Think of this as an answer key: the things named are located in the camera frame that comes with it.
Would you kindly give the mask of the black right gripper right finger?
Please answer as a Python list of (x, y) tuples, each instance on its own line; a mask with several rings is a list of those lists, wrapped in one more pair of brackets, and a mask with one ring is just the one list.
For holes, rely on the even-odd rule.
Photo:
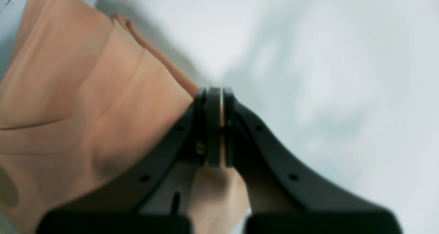
[(243, 177), (247, 234), (401, 234), (392, 211), (314, 172), (224, 88), (226, 165)]

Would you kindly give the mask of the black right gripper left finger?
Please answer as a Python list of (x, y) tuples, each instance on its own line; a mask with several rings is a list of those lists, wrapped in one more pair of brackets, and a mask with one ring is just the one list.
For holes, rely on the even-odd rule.
[(203, 88), (157, 146), (101, 188), (45, 215), (38, 234), (192, 234), (197, 168), (221, 164), (221, 89)]

